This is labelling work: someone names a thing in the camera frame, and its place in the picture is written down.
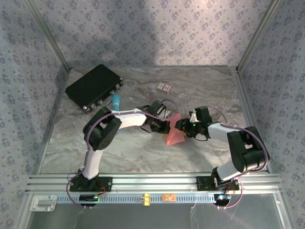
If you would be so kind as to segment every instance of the aluminum rail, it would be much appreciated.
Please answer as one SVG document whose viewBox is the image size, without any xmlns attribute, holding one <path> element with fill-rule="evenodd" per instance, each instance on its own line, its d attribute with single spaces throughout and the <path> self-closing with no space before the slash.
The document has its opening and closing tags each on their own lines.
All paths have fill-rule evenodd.
<svg viewBox="0 0 305 229">
<path fill-rule="evenodd" d="M 62 194 L 65 193 L 68 174 L 31 176 L 25 192 L 27 194 Z M 124 173 L 100 174 L 112 177 L 111 193 L 194 193 L 197 191 L 196 177 L 210 176 L 210 173 Z M 244 194 L 278 193 L 283 190 L 280 176 L 266 172 L 240 177 Z M 199 193 L 216 194 L 221 191 L 200 191 Z"/>
</svg>

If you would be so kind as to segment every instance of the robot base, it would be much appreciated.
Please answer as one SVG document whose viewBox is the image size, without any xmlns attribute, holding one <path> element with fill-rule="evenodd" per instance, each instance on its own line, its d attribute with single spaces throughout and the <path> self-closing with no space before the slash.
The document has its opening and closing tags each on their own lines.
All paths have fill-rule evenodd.
<svg viewBox="0 0 305 229">
<path fill-rule="evenodd" d="M 112 177 L 99 177 L 97 175 L 96 177 L 88 180 L 83 176 L 83 174 L 80 174 L 72 181 L 70 192 L 110 192 L 111 188 Z"/>
<path fill-rule="evenodd" d="M 200 176 L 196 177 L 196 184 L 198 191 L 219 191 L 228 188 L 228 191 L 238 191 L 238 181 L 229 180 L 224 182 L 223 185 L 216 186 L 213 176 Z"/>
</svg>

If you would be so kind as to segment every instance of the black box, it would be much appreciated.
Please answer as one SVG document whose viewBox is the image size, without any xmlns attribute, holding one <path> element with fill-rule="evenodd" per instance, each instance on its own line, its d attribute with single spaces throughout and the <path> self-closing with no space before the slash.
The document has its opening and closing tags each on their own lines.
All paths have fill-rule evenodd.
<svg viewBox="0 0 305 229">
<path fill-rule="evenodd" d="M 81 109 L 91 111 L 123 85 L 122 78 L 100 64 L 66 88 L 66 93 Z"/>
</svg>

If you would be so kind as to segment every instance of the pink triangular object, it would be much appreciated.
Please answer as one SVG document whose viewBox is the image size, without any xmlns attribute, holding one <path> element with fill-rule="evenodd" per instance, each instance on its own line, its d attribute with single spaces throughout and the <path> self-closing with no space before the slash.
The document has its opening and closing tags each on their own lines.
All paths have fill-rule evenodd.
<svg viewBox="0 0 305 229">
<path fill-rule="evenodd" d="M 171 117 L 169 120 L 171 130 L 166 136 L 166 142 L 168 146 L 185 141 L 183 132 L 175 128 L 176 122 L 180 119 L 181 115 L 178 113 L 174 117 Z"/>
</svg>

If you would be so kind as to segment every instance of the patterned wallpaper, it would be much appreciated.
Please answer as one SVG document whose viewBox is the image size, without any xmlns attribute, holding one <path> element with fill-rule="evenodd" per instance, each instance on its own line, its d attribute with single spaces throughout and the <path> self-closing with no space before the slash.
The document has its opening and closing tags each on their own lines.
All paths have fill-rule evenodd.
<svg viewBox="0 0 305 229">
<path fill-rule="evenodd" d="M 274 172 L 305 228 L 305 1 L 287 0 L 277 12 L 242 77 Z"/>
<path fill-rule="evenodd" d="M 236 66 L 270 0 L 38 0 L 71 68 Z"/>
<path fill-rule="evenodd" d="M 12 228 L 63 87 L 60 70 L 22 1 L 0 4 L 0 228 Z"/>
</svg>

